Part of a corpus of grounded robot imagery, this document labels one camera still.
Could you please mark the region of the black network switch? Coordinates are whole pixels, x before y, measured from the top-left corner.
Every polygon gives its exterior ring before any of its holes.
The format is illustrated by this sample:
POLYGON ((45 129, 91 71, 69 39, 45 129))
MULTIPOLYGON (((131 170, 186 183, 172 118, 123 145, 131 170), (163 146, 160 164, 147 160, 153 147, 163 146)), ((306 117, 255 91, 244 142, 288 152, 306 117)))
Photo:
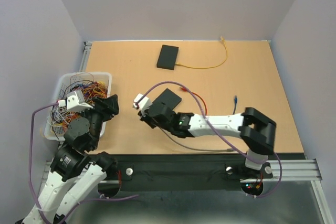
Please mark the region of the black network switch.
POLYGON ((162 45, 161 51, 156 63, 157 68, 174 70, 179 47, 162 45))
POLYGON ((168 108, 174 110, 179 103, 181 103, 182 98, 179 97, 176 93, 166 88, 154 101, 153 104, 163 103, 168 108))

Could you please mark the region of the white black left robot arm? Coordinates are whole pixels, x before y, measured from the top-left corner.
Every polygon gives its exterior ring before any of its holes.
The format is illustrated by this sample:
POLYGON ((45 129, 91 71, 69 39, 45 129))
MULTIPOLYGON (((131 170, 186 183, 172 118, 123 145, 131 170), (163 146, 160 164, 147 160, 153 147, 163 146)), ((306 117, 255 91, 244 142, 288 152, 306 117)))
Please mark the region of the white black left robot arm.
POLYGON ((70 122, 40 195, 30 186, 35 204, 19 223, 66 223, 94 187, 116 175, 117 162, 108 153, 88 153, 97 149, 103 123, 118 115, 118 96, 95 97, 93 102, 70 122))

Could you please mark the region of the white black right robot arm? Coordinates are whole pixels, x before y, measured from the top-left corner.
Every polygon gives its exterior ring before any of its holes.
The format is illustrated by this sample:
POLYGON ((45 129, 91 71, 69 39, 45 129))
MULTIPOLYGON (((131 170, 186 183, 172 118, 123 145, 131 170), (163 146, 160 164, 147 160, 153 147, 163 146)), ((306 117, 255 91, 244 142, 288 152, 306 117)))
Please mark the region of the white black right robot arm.
POLYGON ((274 153, 276 122, 255 108, 246 108, 233 115, 203 116, 194 113, 176 113, 164 103, 150 103, 134 107, 141 121, 151 128, 159 127, 178 138, 216 135, 243 140, 248 146, 241 170, 244 175, 258 174, 274 153))

